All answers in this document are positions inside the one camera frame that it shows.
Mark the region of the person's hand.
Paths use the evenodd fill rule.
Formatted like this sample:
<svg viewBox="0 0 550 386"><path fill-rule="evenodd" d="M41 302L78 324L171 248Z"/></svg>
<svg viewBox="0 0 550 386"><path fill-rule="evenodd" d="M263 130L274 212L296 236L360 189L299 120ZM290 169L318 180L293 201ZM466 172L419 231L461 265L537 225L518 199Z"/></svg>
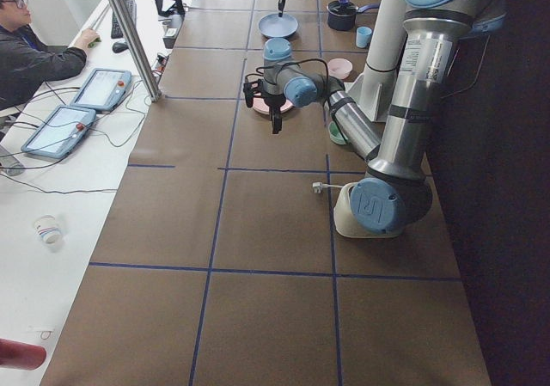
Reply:
<svg viewBox="0 0 550 386"><path fill-rule="evenodd" d="M89 48L91 44L96 42L100 38L100 35L91 28L84 29L79 36L76 37L73 42L73 46L82 50Z"/></svg>

